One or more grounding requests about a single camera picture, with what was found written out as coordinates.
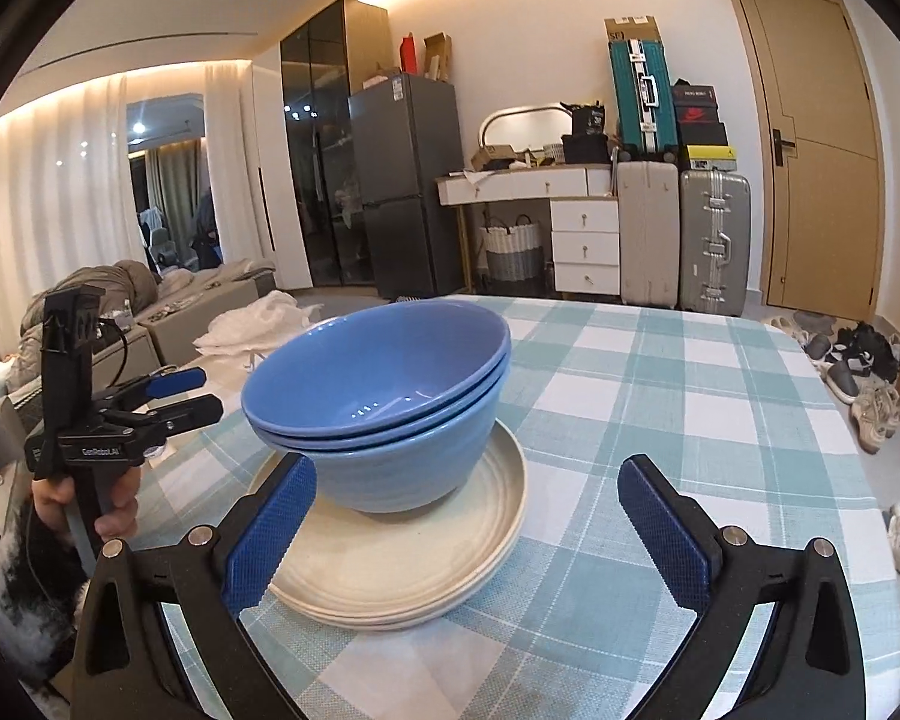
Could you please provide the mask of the large blue bowl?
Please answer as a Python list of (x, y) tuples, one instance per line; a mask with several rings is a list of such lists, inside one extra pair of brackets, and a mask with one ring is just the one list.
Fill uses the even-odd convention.
[(270, 433), (337, 439), (397, 426), (470, 392), (510, 353), (504, 317), (425, 299), (318, 323), (266, 356), (242, 410)]

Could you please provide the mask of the black bag on dresser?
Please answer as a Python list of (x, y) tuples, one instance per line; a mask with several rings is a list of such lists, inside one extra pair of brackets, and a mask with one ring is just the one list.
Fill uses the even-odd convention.
[(562, 135), (567, 164), (608, 164), (610, 138), (605, 132), (605, 106), (595, 104), (560, 105), (571, 116), (571, 133)]

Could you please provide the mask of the dark grey refrigerator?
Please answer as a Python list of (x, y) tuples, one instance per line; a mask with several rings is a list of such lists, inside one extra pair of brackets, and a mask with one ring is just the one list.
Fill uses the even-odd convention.
[(380, 296), (433, 298), (463, 288), (457, 215), (437, 187), (463, 169), (455, 88), (400, 73), (351, 96), (349, 117)]

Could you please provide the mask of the grey sofa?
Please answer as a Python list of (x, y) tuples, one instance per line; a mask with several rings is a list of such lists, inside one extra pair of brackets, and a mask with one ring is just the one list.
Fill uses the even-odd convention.
[[(92, 358), (94, 387), (109, 387), (198, 356), (196, 340), (211, 322), (276, 288), (274, 266), (240, 260), (211, 270), (170, 270), (158, 277), (144, 263), (86, 266), (64, 282), (102, 289)], [(27, 481), (22, 444), (41, 420), (40, 332), (43, 298), (25, 310), (19, 348), (0, 356), (0, 527), (22, 499)]]

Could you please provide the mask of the wooden door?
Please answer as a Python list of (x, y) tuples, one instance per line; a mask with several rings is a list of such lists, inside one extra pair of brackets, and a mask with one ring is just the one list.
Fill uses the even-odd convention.
[(758, 106), (767, 304), (841, 319), (877, 309), (880, 126), (842, 0), (731, 0)]

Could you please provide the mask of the large cream speckled plate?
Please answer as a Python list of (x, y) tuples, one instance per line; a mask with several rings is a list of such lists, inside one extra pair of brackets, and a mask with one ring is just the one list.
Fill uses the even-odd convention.
[(422, 509), (368, 515), (318, 497), (269, 591), (336, 628), (412, 628), (493, 578), (517, 544), (526, 493), (525, 454), (498, 422), (468, 481)]

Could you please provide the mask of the white plastic bag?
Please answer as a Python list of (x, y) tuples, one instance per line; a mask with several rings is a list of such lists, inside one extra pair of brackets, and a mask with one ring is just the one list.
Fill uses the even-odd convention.
[(300, 305), (284, 291), (271, 291), (255, 302), (215, 317), (193, 342), (201, 356), (267, 356), (320, 320), (321, 304)]

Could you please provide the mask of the woven laundry basket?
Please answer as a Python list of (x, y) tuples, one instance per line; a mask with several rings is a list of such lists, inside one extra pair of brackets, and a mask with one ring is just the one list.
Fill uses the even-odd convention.
[(543, 232), (528, 215), (513, 223), (489, 216), (481, 228), (481, 245), (487, 273), (496, 283), (523, 284), (544, 275)]

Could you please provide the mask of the stacked shoe boxes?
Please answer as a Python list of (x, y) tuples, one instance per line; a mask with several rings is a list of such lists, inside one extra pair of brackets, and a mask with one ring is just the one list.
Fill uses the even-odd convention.
[(683, 78), (671, 87), (679, 159), (685, 169), (735, 171), (736, 151), (720, 119), (717, 94), (709, 85), (691, 85)]

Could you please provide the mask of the cream plate underneath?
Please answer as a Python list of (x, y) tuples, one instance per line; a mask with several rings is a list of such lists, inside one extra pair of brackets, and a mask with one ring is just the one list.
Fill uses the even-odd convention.
[(510, 554), (514, 552), (517, 544), (518, 539), (514, 539), (514, 541), (512, 541), (512, 543), (510, 543), (509, 546), (507, 546), (507, 548), (491, 562), (491, 566), (484, 569), (484, 571), (481, 571), (481, 574), (479, 574), (478, 577), (473, 578), (473, 580), (466, 583), (466, 587), (464, 587), (463, 590), (452, 593), (447, 600), (434, 601), (434, 603), (429, 603), (429, 605), (421, 606), (416, 611), (393, 614), (393, 616), (377, 616), (369, 617), (368, 619), (357, 619), (357, 617), (344, 617), (339, 614), (322, 613), (321, 611), (305, 611), (304, 605), (302, 605), (300, 601), (292, 600), (284, 590), (279, 590), (278, 587), (276, 587), (276, 583), (271, 582), (268, 590), (269, 593), (276, 596), (286, 608), (301, 614), (303, 617), (308, 617), (308, 619), (312, 619), (312, 621), (329, 624), (330, 626), (333, 626), (333, 628), (368, 632), (402, 631), (403, 629), (414, 628), (414, 626), (424, 624), (424, 622), (434, 621), (437, 617), (450, 613), (450, 611), (458, 608), (458, 606), (463, 605), (465, 601), (471, 600), (473, 596), (476, 596), (484, 589), (484, 587), (486, 587), (487, 583), (493, 580), (494, 575), (502, 569), (502, 566), (504, 566), (507, 559), (509, 559)]

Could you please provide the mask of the beige suitcase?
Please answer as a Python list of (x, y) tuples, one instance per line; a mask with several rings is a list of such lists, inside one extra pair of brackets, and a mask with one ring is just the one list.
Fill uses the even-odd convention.
[(616, 171), (621, 299), (673, 309), (678, 304), (678, 169), (655, 161), (619, 163)]

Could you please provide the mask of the green plaid tablecloth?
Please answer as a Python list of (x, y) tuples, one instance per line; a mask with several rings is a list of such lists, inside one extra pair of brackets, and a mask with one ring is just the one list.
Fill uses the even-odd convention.
[(836, 546), (865, 661), (866, 711), (900, 693), (896, 573), (854, 436), (800, 346), (745, 319), (494, 299), (512, 371), (499, 415), (528, 466), (520, 541), (493, 582), (409, 631), (356, 634), (274, 598), (256, 647), (313, 718), (621, 718), (692, 617), (617, 500), (629, 455), (758, 543)]

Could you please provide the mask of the beige slippers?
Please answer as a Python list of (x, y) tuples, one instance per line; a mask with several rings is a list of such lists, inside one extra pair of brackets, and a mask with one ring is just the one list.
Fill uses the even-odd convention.
[(788, 338), (792, 338), (795, 343), (800, 346), (800, 348), (805, 348), (805, 346), (811, 341), (811, 333), (808, 330), (805, 330), (803, 327), (800, 327), (795, 320), (790, 316), (784, 316), (784, 314), (777, 314), (777, 316), (769, 317), (769, 319), (764, 319), (763, 324), (767, 325), (769, 328), (775, 328), (775, 330), (779, 330), (779, 332), (785, 333)]

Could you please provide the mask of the silver aluminium suitcase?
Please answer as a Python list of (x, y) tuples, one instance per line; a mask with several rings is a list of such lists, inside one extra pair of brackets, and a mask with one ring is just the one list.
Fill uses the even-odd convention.
[(679, 307), (740, 317), (751, 241), (751, 188), (740, 174), (690, 169), (679, 176)]

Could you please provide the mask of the teal suitcase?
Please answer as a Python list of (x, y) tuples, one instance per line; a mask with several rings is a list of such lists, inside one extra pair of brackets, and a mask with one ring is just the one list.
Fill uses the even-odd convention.
[(633, 160), (674, 163), (678, 127), (665, 51), (660, 41), (610, 41), (617, 135)]

